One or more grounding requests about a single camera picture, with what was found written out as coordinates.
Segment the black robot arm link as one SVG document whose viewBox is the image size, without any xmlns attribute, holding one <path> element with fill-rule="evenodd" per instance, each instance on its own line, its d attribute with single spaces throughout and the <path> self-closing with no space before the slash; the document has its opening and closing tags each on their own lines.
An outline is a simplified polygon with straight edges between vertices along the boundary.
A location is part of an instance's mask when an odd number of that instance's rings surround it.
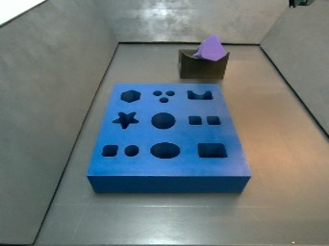
<svg viewBox="0 0 329 246">
<path fill-rule="evenodd" d="M 299 6 L 308 6 L 312 0 L 288 0 L 289 8 L 296 8 Z"/>
</svg>

